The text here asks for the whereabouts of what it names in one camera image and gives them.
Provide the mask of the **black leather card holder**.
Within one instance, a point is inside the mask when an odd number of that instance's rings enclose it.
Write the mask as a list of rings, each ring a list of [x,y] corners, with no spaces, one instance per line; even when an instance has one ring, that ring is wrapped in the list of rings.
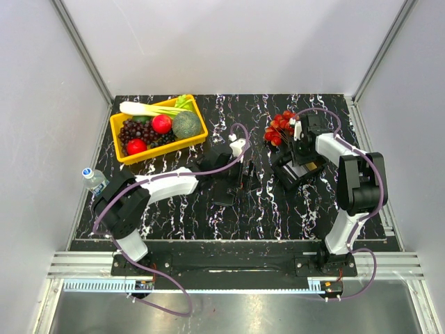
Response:
[[[222,180],[216,182],[213,188],[212,202],[215,205],[231,207],[238,195],[238,187],[231,182]]]

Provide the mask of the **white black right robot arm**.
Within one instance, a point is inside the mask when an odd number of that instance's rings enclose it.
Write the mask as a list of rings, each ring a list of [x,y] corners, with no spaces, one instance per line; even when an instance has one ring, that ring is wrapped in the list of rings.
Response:
[[[387,203],[385,160],[379,152],[360,150],[329,132],[318,115],[295,116],[289,128],[293,130],[294,166],[314,164],[321,158],[337,167],[339,211],[314,259],[316,268],[330,276],[352,262],[352,247],[360,230]]]

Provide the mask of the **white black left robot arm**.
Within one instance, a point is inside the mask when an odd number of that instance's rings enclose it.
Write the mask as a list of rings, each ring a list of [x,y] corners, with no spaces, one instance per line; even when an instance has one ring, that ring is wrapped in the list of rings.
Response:
[[[148,247],[138,232],[146,207],[166,198],[191,194],[201,177],[233,169],[249,147],[248,140],[234,139],[230,144],[229,163],[210,170],[203,168],[202,164],[146,176],[135,176],[128,170],[121,170],[95,199],[93,232],[100,235],[98,227],[103,225],[105,231],[102,234],[107,234],[127,259],[128,269],[136,275],[143,275],[151,265]]]

